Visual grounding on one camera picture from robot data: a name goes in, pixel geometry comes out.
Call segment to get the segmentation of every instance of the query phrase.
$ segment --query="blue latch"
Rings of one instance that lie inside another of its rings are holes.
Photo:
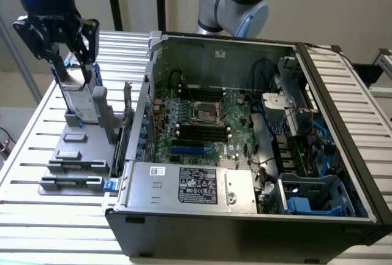
[[[287,201],[288,211],[299,215],[338,216],[342,212],[341,206],[336,206],[328,211],[312,211],[308,198],[291,197]]]
[[[117,181],[106,181],[104,185],[104,192],[115,192]]]

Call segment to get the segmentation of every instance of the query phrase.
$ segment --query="blue cable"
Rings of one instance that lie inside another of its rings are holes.
[[[324,156],[324,167],[323,167],[323,170],[321,171],[320,177],[325,176],[327,169],[328,169],[328,155],[325,155]]]
[[[326,129],[324,126],[322,126],[317,121],[314,121],[313,119],[309,119],[309,122],[314,124],[314,126],[318,127],[324,133],[326,139],[328,138],[328,129]]]

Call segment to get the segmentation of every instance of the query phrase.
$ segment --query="white label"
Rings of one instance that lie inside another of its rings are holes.
[[[215,58],[225,58],[226,52],[223,50],[216,50],[215,51]]]
[[[84,91],[68,91],[67,93],[75,114],[83,122],[96,123],[98,121],[94,102],[87,86]]]
[[[151,166],[149,168],[149,175],[163,176],[163,175],[165,175],[165,167],[163,167],[163,166]]]

